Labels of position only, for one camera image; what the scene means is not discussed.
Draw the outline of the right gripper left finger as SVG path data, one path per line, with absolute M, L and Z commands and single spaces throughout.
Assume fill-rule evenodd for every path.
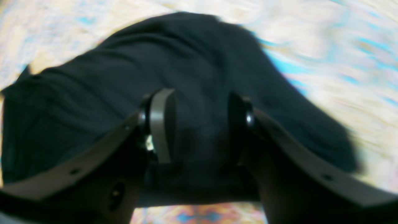
M 149 164 L 170 163 L 175 91 L 145 96 L 92 148 L 1 188 L 1 218 L 22 224 L 128 224 Z

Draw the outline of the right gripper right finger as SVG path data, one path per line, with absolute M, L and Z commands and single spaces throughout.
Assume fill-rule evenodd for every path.
M 228 121 L 233 158 L 255 178 L 269 224 L 397 223 L 397 194 L 316 156 L 249 98 L 229 95 Z

